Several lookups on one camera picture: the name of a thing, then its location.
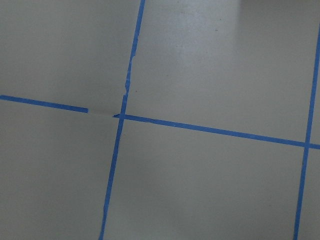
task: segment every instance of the gray floor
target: gray floor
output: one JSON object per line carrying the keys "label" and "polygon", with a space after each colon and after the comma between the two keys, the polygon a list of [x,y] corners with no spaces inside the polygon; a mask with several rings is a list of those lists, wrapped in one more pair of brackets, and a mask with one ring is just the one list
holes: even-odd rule
{"label": "gray floor", "polygon": [[[98,239],[139,5],[0,2],[0,95],[89,109],[0,100],[0,239]],[[146,0],[126,114],[305,142],[319,22],[317,0]],[[125,120],[104,240],[292,240],[303,153]]]}

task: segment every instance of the horizontal blue line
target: horizontal blue line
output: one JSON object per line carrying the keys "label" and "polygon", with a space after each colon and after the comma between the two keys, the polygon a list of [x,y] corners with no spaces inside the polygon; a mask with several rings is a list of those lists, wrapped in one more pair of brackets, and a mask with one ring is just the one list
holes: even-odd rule
{"label": "horizontal blue line", "polygon": [[[117,115],[114,115],[113,117],[119,118],[120,115],[117,114]],[[256,134],[250,134],[250,133],[244,133],[244,132],[238,132],[238,131],[223,130],[223,129],[212,128],[207,126],[198,126],[198,125],[192,125],[192,124],[186,124],[186,123],[180,123],[180,122],[174,122],[174,121],[152,119],[152,118],[147,118],[142,116],[133,116],[133,115],[126,114],[124,119],[137,121],[137,122],[164,125],[164,126],[181,128],[181,129],[190,129],[190,130],[213,133],[213,134],[221,134],[221,135],[227,135],[227,136],[233,136],[233,137],[239,137],[239,138],[245,138],[245,139],[254,139],[254,140],[277,143],[277,144],[285,144],[285,145],[298,146],[298,147],[305,146],[305,143],[302,141],[293,141],[293,140],[270,137],[270,136],[262,136],[262,135],[256,135]],[[320,145],[310,144],[310,148],[320,149]]]}
{"label": "horizontal blue line", "polygon": [[7,100],[7,101],[18,102],[23,104],[32,104],[32,105],[38,105],[38,106],[49,107],[54,109],[63,109],[63,110],[75,111],[75,112],[86,113],[86,114],[89,112],[89,109],[84,107],[70,106],[70,105],[58,104],[58,103],[47,102],[47,101],[38,101],[38,100],[32,100],[32,99],[15,97],[15,96],[0,95],[0,100]]}

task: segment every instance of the blue grid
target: blue grid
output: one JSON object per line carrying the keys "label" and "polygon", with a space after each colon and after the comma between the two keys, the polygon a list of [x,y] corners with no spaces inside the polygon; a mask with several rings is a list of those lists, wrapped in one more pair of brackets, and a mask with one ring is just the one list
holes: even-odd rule
{"label": "blue grid", "polygon": [[[309,149],[318,149],[320,150],[320,144],[311,143],[311,132],[312,132],[312,123],[313,123],[313,116],[314,116],[314,109],[315,109],[315,99],[316,99],[316,91],[317,91],[317,82],[318,82],[318,72],[319,72],[319,61],[320,61],[320,26],[318,30],[317,36],[317,44],[315,50],[315,61],[314,61],[314,69],[313,69],[313,80],[312,80],[312,88],[311,88],[311,96],[310,96],[310,103],[309,103],[309,112],[308,112],[308,121],[307,121],[307,128],[305,134],[305,142],[302,141],[295,141],[290,139],[283,139],[283,138],[276,138],[270,136],[263,136],[263,135],[256,135],[251,133],[244,133],[238,131],[231,131],[231,130],[224,130],[219,128],[207,127],[207,126],[199,126],[181,122],[173,122],[167,120],[160,120],[160,119],[151,119],[142,116],[134,116],[134,115],[127,115],[126,108],[127,108],[127,101],[129,96],[130,90],[130,81],[131,81],[131,70],[132,70],[132,60],[133,57],[136,55],[136,50],[138,46],[138,37],[140,33],[142,17],[144,12],[145,0],[140,0],[139,11],[135,26],[135,32],[133,37],[133,43],[131,48],[131,54],[129,59],[129,65],[127,70],[127,76],[125,81],[125,89],[126,92],[122,98],[121,104],[121,111],[120,114],[114,115],[114,118],[118,118],[118,127],[117,133],[115,138],[115,144],[113,149],[111,167],[109,172],[109,178],[107,183],[106,195],[105,195],[105,202],[103,206],[103,217],[102,217],[102,224],[101,224],[101,231],[99,235],[99,240],[103,240],[106,223],[107,223],[107,215],[108,215],[108,208],[111,198],[112,192],[112,185],[114,181],[114,175],[116,170],[116,163],[117,157],[119,152],[119,144],[120,138],[123,130],[123,125],[125,120],[129,121],[136,121],[136,122],[144,122],[144,123],[151,123],[156,125],[163,125],[169,126],[174,128],[182,128],[182,129],[189,129],[194,131],[201,131],[219,135],[227,135],[233,136],[238,138],[246,138],[246,139],[253,139],[258,141],[264,142],[271,142],[277,144],[284,144],[284,145],[291,145],[296,147],[302,147],[303,150],[303,158],[302,158],[302,167],[301,167],[301,176],[300,176],[300,184],[299,184],[299,192],[298,192],[298,200],[297,200],[297,207],[296,207],[296,215],[295,215],[295,222],[294,222],[294,231],[293,231],[293,240],[298,240],[299,234],[299,225],[300,225],[300,218],[301,218],[301,211],[302,211],[302,203],[303,203],[303,195],[304,195],[304,187],[305,187],[305,180],[306,180],[306,173],[307,173],[307,164],[308,164],[308,155]],[[15,96],[7,96],[7,95],[0,95],[0,100],[11,101],[11,102],[18,102],[18,103],[25,103],[49,108],[56,108],[80,113],[90,113],[88,108],[85,107],[78,107],[78,106],[71,106],[53,102],[46,102],[46,101],[39,101],[34,99],[27,99]]]}

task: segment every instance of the worn blue tape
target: worn blue tape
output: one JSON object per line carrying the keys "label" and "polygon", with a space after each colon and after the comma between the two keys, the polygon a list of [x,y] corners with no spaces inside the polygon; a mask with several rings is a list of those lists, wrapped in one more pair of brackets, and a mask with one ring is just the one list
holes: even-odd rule
{"label": "worn blue tape", "polygon": [[136,20],[136,25],[135,25],[134,37],[133,37],[131,54],[130,54],[129,65],[128,65],[128,71],[127,71],[126,80],[125,80],[125,91],[126,92],[122,98],[121,112],[120,112],[120,117],[119,117],[119,122],[118,122],[118,128],[116,131],[111,167],[110,167],[110,172],[109,172],[108,184],[107,184],[107,188],[106,188],[99,240],[103,240],[104,234],[105,234],[112,185],[114,182],[115,170],[116,170],[116,164],[117,164],[117,158],[118,158],[119,143],[120,143],[120,138],[121,138],[121,134],[122,134],[123,126],[124,126],[127,101],[128,101],[128,96],[129,96],[132,60],[133,60],[134,56],[136,55],[136,51],[137,51],[140,27],[141,27],[142,17],[143,17],[143,13],[144,13],[144,7],[145,7],[145,0],[141,0],[140,6],[139,6],[138,16],[137,16],[137,20]]}
{"label": "worn blue tape", "polygon": [[308,123],[306,126],[306,134],[305,134],[305,146],[303,151],[298,201],[297,201],[296,213],[295,213],[293,240],[298,240],[302,201],[304,197],[305,182],[306,182],[309,148],[314,146],[314,144],[310,144],[310,139],[311,139],[312,122],[314,118],[316,91],[317,91],[317,83],[318,83],[319,59],[320,59],[320,25],[318,29],[318,38],[317,38],[316,49],[315,49],[313,80],[312,80],[312,88],[311,88],[311,96],[310,96]]}
{"label": "worn blue tape", "polygon": [[[114,115],[113,117],[119,118],[120,114]],[[292,145],[292,146],[298,146],[298,147],[305,146],[305,143],[302,141],[293,141],[293,140],[288,140],[288,139],[282,139],[282,138],[276,138],[276,137],[270,137],[270,136],[262,136],[262,135],[244,133],[244,132],[239,132],[239,131],[223,130],[223,129],[219,129],[219,128],[198,126],[198,125],[192,125],[192,124],[186,124],[186,123],[180,123],[180,122],[174,122],[174,121],[151,119],[151,118],[141,117],[141,116],[125,115],[125,119],[132,120],[132,121],[138,121],[138,122],[144,122],[144,123],[164,125],[164,126],[175,127],[175,128],[181,128],[181,129],[190,129],[190,130],[213,133],[213,134],[228,135],[228,136],[245,138],[245,139],[254,139],[254,140],[277,143],[277,144],[285,144],[285,145]]]}
{"label": "worn blue tape", "polygon": [[58,104],[58,103],[47,102],[47,101],[38,101],[38,100],[32,100],[32,99],[15,97],[15,96],[0,95],[0,100],[7,100],[12,102],[24,103],[24,104],[32,104],[32,105],[38,105],[38,106],[49,107],[54,109],[63,109],[63,110],[75,111],[75,112],[86,113],[86,114],[89,112],[88,108],[84,108],[84,107],[70,106],[70,105]]}

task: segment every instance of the floor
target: floor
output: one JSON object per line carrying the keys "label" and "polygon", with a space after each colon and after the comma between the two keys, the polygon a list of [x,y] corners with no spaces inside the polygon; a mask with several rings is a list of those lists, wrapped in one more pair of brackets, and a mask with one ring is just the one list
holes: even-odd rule
{"label": "floor", "polygon": [[0,21],[0,239],[320,238],[320,1],[3,0]]}

